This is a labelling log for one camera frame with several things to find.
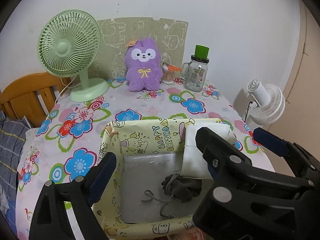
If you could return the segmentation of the white cloth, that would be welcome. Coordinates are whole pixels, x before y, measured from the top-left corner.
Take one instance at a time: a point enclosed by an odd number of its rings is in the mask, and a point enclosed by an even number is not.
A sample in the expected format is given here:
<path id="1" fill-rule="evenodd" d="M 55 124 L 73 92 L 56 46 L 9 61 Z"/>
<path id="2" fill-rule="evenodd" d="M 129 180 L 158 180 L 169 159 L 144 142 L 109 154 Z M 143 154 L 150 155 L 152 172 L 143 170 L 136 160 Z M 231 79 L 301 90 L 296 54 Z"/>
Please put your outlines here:
<path id="1" fill-rule="evenodd" d="M 217 135 L 225 139 L 228 143 L 235 146 L 236 136 L 227 124 L 214 121 L 198 119 L 195 124 L 188 125 L 185 131 L 185 144 L 181 168 L 181 176 L 193 179 L 212 179 L 208 164 L 203 159 L 201 151 L 196 147 L 196 133 L 202 128 L 207 127 Z"/>

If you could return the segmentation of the grey drawstring pouch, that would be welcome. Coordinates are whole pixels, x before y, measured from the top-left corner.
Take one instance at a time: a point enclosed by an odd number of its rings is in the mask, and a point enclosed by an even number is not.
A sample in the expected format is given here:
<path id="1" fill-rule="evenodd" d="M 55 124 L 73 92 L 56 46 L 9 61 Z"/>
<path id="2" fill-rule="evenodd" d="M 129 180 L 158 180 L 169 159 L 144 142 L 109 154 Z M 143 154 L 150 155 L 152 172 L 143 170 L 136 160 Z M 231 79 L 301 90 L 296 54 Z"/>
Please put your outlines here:
<path id="1" fill-rule="evenodd" d="M 191 202 L 193 198 L 199 197 L 202 191 L 202 180 L 187 178 L 179 173 L 171 174 L 161 182 L 164 194 L 169 196 L 168 199 L 156 198 L 151 190 L 145 190 L 144 195 L 147 199 L 142 199 L 142 203 L 156 201 L 160 204 L 159 215 L 165 219 L 172 219 L 172 215 L 164 214 L 164 210 L 170 203 L 179 200 L 182 204 Z"/>

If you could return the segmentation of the beige door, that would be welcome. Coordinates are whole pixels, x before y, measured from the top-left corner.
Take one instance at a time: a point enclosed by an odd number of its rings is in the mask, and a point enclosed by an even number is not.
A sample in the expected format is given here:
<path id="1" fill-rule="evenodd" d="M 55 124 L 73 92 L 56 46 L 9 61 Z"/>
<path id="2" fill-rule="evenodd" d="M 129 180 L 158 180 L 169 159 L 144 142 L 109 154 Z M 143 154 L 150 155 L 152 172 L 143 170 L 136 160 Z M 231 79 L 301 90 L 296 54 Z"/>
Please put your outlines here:
<path id="1" fill-rule="evenodd" d="M 285 111 L 265 128 L 296 142 L 319 159 L 319 25 L 299 1 L 300 33 L 295 61 L 284 88 Z"/>

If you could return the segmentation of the white standing fan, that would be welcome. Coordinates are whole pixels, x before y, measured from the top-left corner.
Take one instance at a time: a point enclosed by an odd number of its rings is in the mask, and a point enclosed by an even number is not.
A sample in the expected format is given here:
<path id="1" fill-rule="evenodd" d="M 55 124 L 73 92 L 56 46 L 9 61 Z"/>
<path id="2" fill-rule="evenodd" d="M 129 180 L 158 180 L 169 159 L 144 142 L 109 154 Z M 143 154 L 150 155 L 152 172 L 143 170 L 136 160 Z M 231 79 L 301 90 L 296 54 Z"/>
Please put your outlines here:
<path id="1" fill-rule="evenodd" d="M 273 124 L 284 113 L 286 101 L 277 85 L 255 79 L 247 85 L 247 91 L 254 100 L 249 115 L 257 125 Z"/>

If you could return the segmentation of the yellow cartoon storage box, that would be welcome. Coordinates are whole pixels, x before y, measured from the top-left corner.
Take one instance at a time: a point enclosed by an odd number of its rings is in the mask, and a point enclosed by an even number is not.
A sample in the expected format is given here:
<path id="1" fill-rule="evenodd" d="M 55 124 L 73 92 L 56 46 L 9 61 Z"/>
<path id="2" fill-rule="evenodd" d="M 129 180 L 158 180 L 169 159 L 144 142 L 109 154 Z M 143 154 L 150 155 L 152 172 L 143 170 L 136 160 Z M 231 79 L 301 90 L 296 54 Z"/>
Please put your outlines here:
<path id="1" fill-rule="evenodd" d="M 145 239 L 172 235 L 191 229 L 193 214 L 212 186 L 212 179 L 202 180 L 199 197 L 182 204 L 175 200 L 159 215 L 160 204 L 147 199 L 145 190 L 156 198 L 168 199 L 161 182 L 165 177 L 181 175 L 185 131 L 198 119 L 150 119 L 112 121 L 105 128 L 100 157 L 116 155 L 117 164 L 99 202 L 93 205 L 104 233 L 115 239 Z M 204 119 L 222 123 L 219 119 Z"/>

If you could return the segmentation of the floral tablecloth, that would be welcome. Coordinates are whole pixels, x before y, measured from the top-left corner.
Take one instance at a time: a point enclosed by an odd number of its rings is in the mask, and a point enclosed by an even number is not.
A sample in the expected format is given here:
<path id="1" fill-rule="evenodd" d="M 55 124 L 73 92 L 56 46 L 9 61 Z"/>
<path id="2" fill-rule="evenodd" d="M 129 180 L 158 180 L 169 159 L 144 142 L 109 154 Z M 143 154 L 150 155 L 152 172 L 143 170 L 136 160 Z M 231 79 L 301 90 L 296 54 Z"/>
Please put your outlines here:
<path id="1" fill-rule="evenodd" d="M 27 239 L 32 214 L 44 182 L 68 182 L 85 174 L 85 167 L 97 164 L 105 126 L 114 121 L 174 119 L 179 128 L 198 118 L 218 118 L 230 126 L 236 147 L 252 163 L 272 171 L 263 149 L 253 140 L 250 128 L 210 82 L 199 92 L 183 87 L 176 78 L 157 91 L 130 92 L 123 79 L 109 80 L 110 88 L 88 102 L 72 102 L 64 95 L 42 124 L 26 133 L 18 165 L 16 228 L 19 239 Z"/>

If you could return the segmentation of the grey plaid pillow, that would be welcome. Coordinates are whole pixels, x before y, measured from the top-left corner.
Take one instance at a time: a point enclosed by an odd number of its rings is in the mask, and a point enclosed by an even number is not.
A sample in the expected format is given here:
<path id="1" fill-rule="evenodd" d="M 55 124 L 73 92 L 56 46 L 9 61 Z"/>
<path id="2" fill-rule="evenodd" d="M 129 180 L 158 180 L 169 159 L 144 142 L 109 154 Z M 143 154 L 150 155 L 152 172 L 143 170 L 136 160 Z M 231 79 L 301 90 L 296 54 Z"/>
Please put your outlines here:
<path id="1" fill-rule="evenodd" d="M 27 120 L 12 120 L 1 111 L 1 187 L 12 200 L 16 199 L 17 187 L 24 187 L 31 180 L 31 161 L 19 168 L 26 132 Z"/>

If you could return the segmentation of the glass jar green lid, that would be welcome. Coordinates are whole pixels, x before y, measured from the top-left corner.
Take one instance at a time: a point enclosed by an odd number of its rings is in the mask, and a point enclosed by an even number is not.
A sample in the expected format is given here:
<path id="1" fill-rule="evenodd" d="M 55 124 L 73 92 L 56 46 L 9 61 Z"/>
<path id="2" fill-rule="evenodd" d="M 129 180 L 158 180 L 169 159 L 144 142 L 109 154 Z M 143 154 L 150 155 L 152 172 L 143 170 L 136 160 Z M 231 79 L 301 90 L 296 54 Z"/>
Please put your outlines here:
<path id="1" fill-rule="evenodd" d="M 187 90 L 193 92 L 202 90 L 208 70 L 208 53 L 208 47 L 196 45 L 195 52 L 190 57 L 190 62 L 182 64 L 181 78 Z"/>

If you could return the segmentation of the toothpick jar orange lid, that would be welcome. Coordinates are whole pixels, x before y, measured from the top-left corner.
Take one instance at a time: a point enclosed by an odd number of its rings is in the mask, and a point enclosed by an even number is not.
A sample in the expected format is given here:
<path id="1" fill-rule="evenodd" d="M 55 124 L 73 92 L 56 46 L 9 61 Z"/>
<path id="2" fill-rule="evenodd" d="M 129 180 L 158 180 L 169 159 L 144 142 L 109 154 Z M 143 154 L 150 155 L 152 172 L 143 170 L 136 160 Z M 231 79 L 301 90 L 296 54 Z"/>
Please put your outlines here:
<path id="1" fill-rule="evenodd" d="M 166 62 L 162 62 L 162 72 L 163 72 L 163 76 L 162 76 L 161 82 L 166 85 L 170 85 L 174 82 L 175 73 L 176 72 L 180 73 L 181 68 L 168 64 Z"/>

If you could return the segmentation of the wooden bed headboard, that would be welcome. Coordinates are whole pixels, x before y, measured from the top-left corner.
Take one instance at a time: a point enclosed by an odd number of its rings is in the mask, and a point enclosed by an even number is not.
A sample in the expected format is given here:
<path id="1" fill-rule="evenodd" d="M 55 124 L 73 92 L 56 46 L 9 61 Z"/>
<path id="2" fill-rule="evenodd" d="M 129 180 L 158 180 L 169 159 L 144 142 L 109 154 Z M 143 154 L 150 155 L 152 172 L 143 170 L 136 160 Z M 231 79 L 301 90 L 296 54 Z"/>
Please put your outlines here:
<path id="1" fill-rule="evenodd" d="M 1 111 L 12 120 L 26 117 L 39 127 L 55 105 L 54 88 L 59 92 L 71 81 L 45 73 L 26 75 L 8 85 L 1 92 Z"/>

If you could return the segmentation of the purple plush toy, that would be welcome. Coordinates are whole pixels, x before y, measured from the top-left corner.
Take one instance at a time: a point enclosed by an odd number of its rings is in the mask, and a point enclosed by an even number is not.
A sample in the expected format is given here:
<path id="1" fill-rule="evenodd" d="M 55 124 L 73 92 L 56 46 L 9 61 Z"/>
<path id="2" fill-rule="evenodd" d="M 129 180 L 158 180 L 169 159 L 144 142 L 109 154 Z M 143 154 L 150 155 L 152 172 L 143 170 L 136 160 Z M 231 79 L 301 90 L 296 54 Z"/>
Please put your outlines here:
<path id="1" fill-rule="evenodd" d="M 160 87 L 163 71 L 161 55 L 152 38 L 139 40 L 128 48 L 125 55 L 126 81 L 131 92 L 148 90 L 155 92 Z"/>

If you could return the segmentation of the green patterned cardboard sheet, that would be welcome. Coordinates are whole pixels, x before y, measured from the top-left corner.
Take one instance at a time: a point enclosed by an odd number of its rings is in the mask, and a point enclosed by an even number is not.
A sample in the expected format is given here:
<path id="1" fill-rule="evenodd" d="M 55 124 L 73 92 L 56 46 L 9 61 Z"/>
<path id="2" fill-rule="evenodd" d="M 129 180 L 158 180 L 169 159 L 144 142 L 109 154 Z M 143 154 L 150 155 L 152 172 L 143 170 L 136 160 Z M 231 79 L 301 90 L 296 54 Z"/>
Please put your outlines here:
<path id="1" fill-rule="evenodd" d="M 100 47 L 88 69 L 89 77 L 117 79 L 126 76 L 125 54 L 130 42 L 152 38 L 161 60 L 180 66 L 183 60 L 188 22 L 151 17 L 122 17 L 98 21 Z"/>

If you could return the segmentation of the green desk fan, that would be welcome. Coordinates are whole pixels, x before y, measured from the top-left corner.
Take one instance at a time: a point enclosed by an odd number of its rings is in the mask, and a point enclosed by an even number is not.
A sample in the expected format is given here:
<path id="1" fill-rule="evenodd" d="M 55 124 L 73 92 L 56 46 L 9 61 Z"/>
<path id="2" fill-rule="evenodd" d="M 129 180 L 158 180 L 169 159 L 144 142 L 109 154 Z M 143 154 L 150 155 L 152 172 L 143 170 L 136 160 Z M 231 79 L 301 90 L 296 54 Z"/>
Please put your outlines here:
<path id="1" fill-rule="evenodd" d="M 109 89 L 106 80 L 88 77 L 100 47 L 97 21 L 81 10 L 66 10 L 55 15 L 42 29 L 37 54 L 43 68 L 57 77 L 79 77 L 80 84 L 71 89 L 74 102 L 102 96 Z"/>

